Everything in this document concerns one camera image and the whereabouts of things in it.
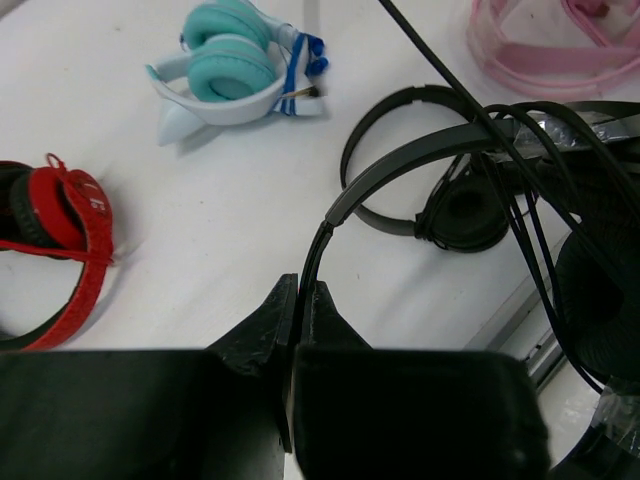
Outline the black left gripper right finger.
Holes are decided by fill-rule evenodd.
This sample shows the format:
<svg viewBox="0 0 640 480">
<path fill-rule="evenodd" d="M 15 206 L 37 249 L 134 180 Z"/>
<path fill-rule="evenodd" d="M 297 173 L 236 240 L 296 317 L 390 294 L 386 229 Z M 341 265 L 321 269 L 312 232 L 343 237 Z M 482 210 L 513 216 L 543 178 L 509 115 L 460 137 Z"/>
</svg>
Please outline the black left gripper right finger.
<svg viewBox="0 0 640 480">
<path fill-rule="evenodd" d="M 297 359 L 347 360 L 372 352 L 338 311 L 327 283 L 317 281 L 304 307 Z"/>
</svg>

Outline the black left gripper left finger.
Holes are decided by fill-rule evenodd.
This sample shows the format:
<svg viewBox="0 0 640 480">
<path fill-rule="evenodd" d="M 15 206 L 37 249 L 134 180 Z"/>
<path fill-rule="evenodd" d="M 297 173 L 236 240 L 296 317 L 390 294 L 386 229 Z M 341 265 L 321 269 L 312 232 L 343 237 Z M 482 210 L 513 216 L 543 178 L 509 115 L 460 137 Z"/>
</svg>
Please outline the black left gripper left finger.
<svg viewBox="0 0 640 480">
<path fill-rule="evenodd" d="M 233 374 L 259 385 L 284 451 L 292 451 L 287 402 L 298 276 L 282 275 L 259 307 L 207 347 Z"/>
</svg>

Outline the black taped headphones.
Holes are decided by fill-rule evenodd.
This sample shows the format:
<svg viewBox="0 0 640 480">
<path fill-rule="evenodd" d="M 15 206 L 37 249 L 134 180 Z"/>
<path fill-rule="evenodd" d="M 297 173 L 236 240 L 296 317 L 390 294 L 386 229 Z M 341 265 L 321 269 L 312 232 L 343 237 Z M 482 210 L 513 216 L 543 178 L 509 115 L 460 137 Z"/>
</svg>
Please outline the black taped headphones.
<svg viewBox="0 0 640 480">
<path fill-rule="evenodd" d="M 431 102 L 443 101 L 466 119 L 404 145 L 345 184 L 307 255 L 296 302 L 305 320 L 322 255 L 349 217 L 376 222 L 366 200 L 419 167 L 443 158 L 480 163 L 498 206 L 527 260 L 546 251 L 541 225 L 526 227 L 515 192 L 540 195 L 570 227 L 557 259 L 532 267 L 552 330 L 576 371 L 601 394 L 588 432 L 554 469 L 555 478 L 635 479 L 639 475 L 639 177 L 580 116 L 578 104 L 549 101 L 481 106 L 392 2 L 385 10 L 442 76 Z M 505 185 L 494 154 L 519 175 Z"/>
</svg>

